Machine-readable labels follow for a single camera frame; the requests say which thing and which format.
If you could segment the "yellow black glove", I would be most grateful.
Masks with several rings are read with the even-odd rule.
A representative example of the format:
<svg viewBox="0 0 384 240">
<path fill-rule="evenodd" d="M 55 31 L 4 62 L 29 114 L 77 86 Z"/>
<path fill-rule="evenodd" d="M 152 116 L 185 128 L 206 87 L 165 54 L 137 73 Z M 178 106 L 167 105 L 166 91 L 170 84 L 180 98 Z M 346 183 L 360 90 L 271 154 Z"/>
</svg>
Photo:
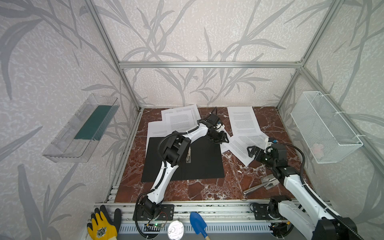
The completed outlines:
<svg viewBox="0 0 384 240">
<path fill-rule="evenodd" d="M 117 240 L 122 221 L 122 212 L 115 209 L 114 219 L 110 218 L 105 205 L 95 208 L 91 214 L 91 222 L 87 223 L 87 230 L 92 240 Z"/>
</svg>

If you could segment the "aluminium frame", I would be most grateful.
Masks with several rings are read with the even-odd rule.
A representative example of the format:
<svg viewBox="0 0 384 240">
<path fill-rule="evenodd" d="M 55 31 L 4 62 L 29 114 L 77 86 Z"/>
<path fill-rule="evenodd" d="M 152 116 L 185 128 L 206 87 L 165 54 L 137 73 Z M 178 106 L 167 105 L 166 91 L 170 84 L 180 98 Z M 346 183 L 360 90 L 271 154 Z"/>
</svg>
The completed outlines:
<svg viewBox="0 0 384 240">
<path fill-rule="evenodd" d="M 383 1 L 91 1 L 134 107 L 275 107 L 315 191 L 364 238 L 384 232 Z M 318 164 L 291 112 L 327 97 L 363 146 Z"/>
</svg>

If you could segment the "teal folder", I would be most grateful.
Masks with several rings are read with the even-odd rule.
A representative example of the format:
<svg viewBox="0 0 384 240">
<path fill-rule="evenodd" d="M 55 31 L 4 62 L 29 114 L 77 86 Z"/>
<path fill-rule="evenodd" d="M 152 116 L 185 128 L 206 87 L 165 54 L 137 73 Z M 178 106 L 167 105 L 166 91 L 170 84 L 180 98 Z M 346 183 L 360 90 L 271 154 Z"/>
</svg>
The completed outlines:
<svg viewBox="0 0 384 240">
<path fill-rule="evenodd" d="M 162 161 L 157 147 L 161 137 L 149 138 L 142 183 L 153 183 L 158 176 Z M 200 138 L 191 145 L 191 162 L 183 163 L 173 174 L 172 181 L 224 178 L 224 167 L 219 144 Z"/>
</svg>

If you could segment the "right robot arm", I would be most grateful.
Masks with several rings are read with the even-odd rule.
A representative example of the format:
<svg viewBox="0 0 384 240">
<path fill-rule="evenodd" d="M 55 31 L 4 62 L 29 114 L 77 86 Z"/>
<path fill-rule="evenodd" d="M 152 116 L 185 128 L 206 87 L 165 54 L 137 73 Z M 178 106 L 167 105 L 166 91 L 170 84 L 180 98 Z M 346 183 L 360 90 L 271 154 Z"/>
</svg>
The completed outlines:
<svg viewBox="0 0 384 240">
<path fill-rule="evenodd" d="M 302 206 L 300 209 L 290 198 L 277 196 L 270 201 L 270 215 L 287 219 L 308 240 L 362 239 L 354 221 L 340 216 L 305 182 L 304 167 L 297 171 L 289 165 L 288 146 L 273 140 L 267 142 L 265 149 L 247 148 L 249 157 L 265 165 Z"/>
</svg>

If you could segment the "blue trowel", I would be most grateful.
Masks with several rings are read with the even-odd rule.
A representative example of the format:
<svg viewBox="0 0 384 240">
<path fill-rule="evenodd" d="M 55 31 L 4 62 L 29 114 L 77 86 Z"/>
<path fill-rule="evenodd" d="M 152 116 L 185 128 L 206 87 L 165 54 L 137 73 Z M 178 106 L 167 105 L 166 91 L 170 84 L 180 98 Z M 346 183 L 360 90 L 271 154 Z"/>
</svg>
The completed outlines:
<svg viewBox="0 0 384 240">
<path fill-rule="evenodd" d="M 205 240 L 211 240 L 209 235 L 206 233 L 205 228 L 207 227 L 206 222 L 203 220 L 202 216 L 197 212 L 191 212 L 190 214 L 190 223 L 197 235 L 202 234 Z"/>
</svg>

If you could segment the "green circuit board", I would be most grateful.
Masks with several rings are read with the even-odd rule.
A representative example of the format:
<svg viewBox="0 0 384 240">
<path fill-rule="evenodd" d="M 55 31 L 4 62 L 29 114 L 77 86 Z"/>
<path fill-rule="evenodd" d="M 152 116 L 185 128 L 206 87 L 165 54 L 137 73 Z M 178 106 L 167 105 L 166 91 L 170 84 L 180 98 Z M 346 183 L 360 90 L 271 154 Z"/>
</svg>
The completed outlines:
<svg viewBox="0 0 384 240">
<path fill-rule="evenodd" d="M 147 223 L 144 225 L 144 231 L 145 232 L 153 232 L 157 233 L 160 232 L 162 229 L 166 227 L 167 223 Z"/>
</svg>

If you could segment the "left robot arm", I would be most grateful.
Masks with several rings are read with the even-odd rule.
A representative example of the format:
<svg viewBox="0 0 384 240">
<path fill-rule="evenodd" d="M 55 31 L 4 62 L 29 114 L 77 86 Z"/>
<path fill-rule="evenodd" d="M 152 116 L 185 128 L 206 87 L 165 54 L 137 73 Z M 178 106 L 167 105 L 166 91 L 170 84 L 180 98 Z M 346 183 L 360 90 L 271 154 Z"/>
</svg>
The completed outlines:
<svg viewBox="0 0 384 240">
<path fill-rule="evenodd" d="M 224 167 L 220 145 L 228 143 L 225 126 L 219 116 L 211 112 L 197 121 L 197 125 L 185 132 L 174 131 L 164 137 L 157 147 L 161 160 L 159 173 L 147 193 L 136 201 L 134 221 L 151 221 L 159 217 L 166 189 L 181 167 L 188 179 L 223 178 Z"/>
</svg>

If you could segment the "clear plastic wall tray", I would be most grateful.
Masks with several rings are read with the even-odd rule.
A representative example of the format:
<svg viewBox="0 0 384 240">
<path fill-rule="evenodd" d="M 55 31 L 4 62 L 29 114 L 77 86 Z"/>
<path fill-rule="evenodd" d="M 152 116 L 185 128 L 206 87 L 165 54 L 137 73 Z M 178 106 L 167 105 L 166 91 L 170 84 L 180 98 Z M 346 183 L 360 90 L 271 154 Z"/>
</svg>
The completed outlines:
<svg viewBox="0 0 384 240">
<path fill-rule="evenodd" d="M 43 151 L 54 163 L 86 163 L 120 107 L 117 97 L 90 94 Z"/>
</svg>

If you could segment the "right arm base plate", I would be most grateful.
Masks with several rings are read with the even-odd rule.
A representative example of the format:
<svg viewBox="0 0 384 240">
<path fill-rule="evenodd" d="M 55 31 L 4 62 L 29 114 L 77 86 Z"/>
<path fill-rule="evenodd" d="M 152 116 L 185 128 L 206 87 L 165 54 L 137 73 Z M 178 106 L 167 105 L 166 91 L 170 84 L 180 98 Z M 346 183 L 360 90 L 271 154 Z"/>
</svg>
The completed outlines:
<svg viewBox="0 0 384 240">
<path fill-rule="evenodd" d="M 268 204 L 251 203 L 250 210 L 255 216 L 255 220 L 272 220 L 268 212 Z"/>
</svg>

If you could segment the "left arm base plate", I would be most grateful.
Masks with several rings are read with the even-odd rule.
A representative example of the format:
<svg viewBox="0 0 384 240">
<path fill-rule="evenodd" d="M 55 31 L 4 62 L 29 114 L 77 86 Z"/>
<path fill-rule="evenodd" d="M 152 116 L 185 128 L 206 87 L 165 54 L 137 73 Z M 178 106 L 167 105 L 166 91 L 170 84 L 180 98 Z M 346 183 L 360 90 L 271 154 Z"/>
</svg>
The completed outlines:
<svg viewBox="0 0 384 240">
<path fill-rule="evenodd" d="M 144 207 L 139 206 L 137 217 L 138 221 L 172 221 L 174 219 L 174 211 L 175 205 L 161 205 L 153 213 L 150 213 L 146 211 Z"/>
</svg>

